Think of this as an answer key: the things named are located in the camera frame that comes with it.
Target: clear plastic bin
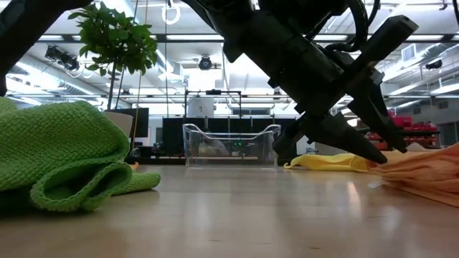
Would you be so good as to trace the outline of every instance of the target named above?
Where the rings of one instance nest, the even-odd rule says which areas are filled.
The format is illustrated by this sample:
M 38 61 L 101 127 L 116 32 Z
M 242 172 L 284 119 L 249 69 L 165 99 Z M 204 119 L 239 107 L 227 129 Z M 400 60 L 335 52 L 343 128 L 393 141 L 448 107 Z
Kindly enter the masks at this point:
M 183 127 L 186 166 L 278 165 L 273 142 L 280 125 L 270 125 L 261 133 L 204 133 L 193 124 Z

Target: green towel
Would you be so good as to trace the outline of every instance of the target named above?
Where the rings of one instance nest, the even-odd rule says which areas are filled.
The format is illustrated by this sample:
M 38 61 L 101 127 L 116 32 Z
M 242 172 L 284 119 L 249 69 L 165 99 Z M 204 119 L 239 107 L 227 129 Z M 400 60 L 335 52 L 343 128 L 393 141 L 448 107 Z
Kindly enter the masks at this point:
M 128 152 L 123 132 L 87 102 L 17 110 L 0 97 L 0 211 L 92 211 L 113 194 L 157 186 L 157 173 L 121 162 Z

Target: desk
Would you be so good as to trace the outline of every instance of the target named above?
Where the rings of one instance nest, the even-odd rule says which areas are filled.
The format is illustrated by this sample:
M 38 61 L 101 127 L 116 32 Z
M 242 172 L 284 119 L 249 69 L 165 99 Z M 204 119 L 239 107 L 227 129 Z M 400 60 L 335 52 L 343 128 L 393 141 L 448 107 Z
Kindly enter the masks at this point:
M 459 209 L 377 176 L 143 166 L 162 182 L 92 214 L 0 220 L 10 257 L 457 257 Z

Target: plant stem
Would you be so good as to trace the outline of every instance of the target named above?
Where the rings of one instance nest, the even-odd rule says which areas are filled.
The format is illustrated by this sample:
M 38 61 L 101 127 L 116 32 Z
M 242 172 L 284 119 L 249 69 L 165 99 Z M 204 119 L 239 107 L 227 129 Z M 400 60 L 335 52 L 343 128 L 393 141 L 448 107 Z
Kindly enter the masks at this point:
M 112 78 L 110 82 L 110 93 L 108 94 L 108 106 L 107 110 L 112 109 L 112 99 L 113 99 L 113 86 L 115 86 L 115 76 L 116 76 L 116 64 L 118 63 L 118 58 L 113 61 L 113 69 L 112 69 Z

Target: peach towel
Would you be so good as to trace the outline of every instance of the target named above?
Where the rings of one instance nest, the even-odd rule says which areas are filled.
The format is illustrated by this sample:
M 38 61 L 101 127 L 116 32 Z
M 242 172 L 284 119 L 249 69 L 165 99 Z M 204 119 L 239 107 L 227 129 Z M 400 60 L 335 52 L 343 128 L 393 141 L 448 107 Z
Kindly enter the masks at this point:
M 383 154 L 388 159 L 383 165 L 349 155 L 346 156 L 348 161 L 340 163 L 349 165 L 344 171 L 376 173 L 390 186 L 459 207 L 459 143 L 442 150 L 409 151 L 405 154 L 388 151 Z

